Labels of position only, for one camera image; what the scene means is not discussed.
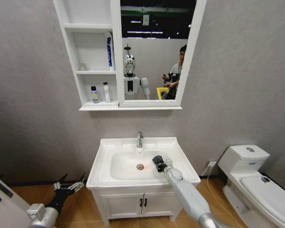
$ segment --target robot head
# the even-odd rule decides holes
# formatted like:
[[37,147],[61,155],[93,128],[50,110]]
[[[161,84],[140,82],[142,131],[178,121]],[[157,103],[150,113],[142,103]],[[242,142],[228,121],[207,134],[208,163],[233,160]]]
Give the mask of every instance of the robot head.
[[135,58],[132,54],[127,54],[124,59],[125,69],[127,74],[132,75],[135,69]]

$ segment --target white sink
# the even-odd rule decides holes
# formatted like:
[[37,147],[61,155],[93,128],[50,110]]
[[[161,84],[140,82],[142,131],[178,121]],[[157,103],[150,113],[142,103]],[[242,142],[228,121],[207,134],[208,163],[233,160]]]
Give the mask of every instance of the white sink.
[[200,178],[191,166],[176,137],[143,138],[142,148],[137,148],[137,138],[101,139],[86,186],[118,187],[134,185],[168,185],[163,172],[157,172],[152,159],[161,155],[172,159],[173,167],[184,178],[197,185]]

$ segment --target wooden floor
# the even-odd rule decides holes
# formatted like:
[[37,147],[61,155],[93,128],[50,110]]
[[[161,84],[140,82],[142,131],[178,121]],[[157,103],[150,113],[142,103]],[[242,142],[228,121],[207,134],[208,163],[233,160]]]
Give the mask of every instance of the wooden floor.
[[[217,200],[228,210],[237,220],[242,228],[245,224],[237,216],[231,205],[228,203],[222,191],[223,183],[220,179],[210,179],[209,186]],[[51,185],[24,186],[12,188],[29,204],[48,203],[54,196]],[[225,222],[235,228],[239,225],[230,215],[214,200],[209,192],[206,180],[202,180],[197,186],[199,192],[210,205],[211,213],[220,221]],[[107,228],[101,221],[96,203],[92,193],[86,188],[67,198],[61,214],[57,218],[57,228]],[[187,216],[184,210],[181,211],[175,222],[169,217],[149,217],[149,218],[125,218],[111,220],[111,228],[199,228],[196,221]]]

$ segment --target sink cabinet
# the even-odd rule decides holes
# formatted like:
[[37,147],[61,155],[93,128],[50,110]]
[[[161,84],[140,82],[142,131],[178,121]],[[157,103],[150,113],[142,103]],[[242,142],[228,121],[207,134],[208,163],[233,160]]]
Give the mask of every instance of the sink cabinet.
[[92,191],[105,225],[110,219],[169,216],[175,220],[182,209],[167,181],[152,159],[171,159],[173,167],[193,186],[200,178],[175,137],[101,139],[86,187]]
[[182,209],[171,186],[129,186],[93,189],[92,194],[105,225],[110,219],[169,216]]

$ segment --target toilet seat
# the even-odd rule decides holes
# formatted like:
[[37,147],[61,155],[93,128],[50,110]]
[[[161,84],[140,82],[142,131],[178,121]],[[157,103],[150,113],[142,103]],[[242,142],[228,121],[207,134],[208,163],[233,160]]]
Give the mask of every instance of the toilet seat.
[[277,220],[285,224],[285,191],[265,176],[240,179],[245,189]]

